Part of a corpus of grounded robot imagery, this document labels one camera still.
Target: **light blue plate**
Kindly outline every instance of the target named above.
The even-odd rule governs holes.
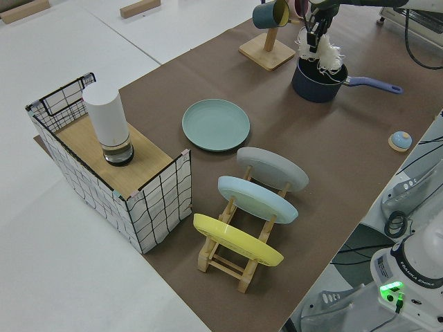
[[[207,99],[189,107],[181,126],[186,137],[208,151],[226,151],[248,137],[248,116],[236,104],[221,99]]]
[[[275,223],[291,223],[298,216],[297,209],[290,202],[242,178],[220,176],[218,189],[227,201],[234,197],[235,206],[258,218],[269,221],[275,215]]]

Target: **brown mat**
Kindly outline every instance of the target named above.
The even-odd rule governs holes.
[[[416,143],[442,108],[442,73],[414,64],[404,50],[402,29],[376,26],[377,11],[341,6],[331,41],[342,46],[350,75],[399,85],[403,95],[342,86],[332,102],[308,102],[291,87],[296,58],[268,72],[239,53],[240,45],[262,33],[251,21],[120,91],[128,122],[154,144],[170,156],[192,148],[194,212],[218,217],[226,204],[217,191],[218,177],[242,176],[235,150],[210,153],[185,137],[183,113],[199,100],[239,105],[251,121],[244,145],[280,154],[309,176],[302,192],[287,195],[300,216],[290,225],[275,225],[269,238],[283,262],[259,266],[246,294],[219,270],[197,270],[204,237],[191,217],[144,255],[211,330],[278,331],[405,159],[388,146],[389,135],[404,130]],[[296,49],[300,27],[281,28],[277,39]],[[417,38],[411,39],[414,46]],[[442,64],[438,50],[417,45],[423,62]],[[256,235],[262,227],[241,211],[232,224]]]

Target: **saucepan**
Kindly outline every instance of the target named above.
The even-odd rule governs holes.
[[[386,82],[368,77],[350,77],[344,64],[336,72],[318,69],[318,59],[298,58],[296,72],[292,77],[293,89],[306,100],[311,102],[329,102],[334,99],[340,86],[368,85],[387,92],[401,94],[403,89]]]

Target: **purple pan handle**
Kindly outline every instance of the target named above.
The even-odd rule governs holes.
[[[397,95],[403,93],[403,89],[400,86],[392,85],[369,77],[348,76],[343,84],[346,86],[368,85],[387,92],[396,93]]]

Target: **teal plate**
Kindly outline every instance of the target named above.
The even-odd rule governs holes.
[[[207,99],[189,107],[181,126],[186,137],[208,151],[227,151],[248,137],[250,124],[246,113],[236,104]]]

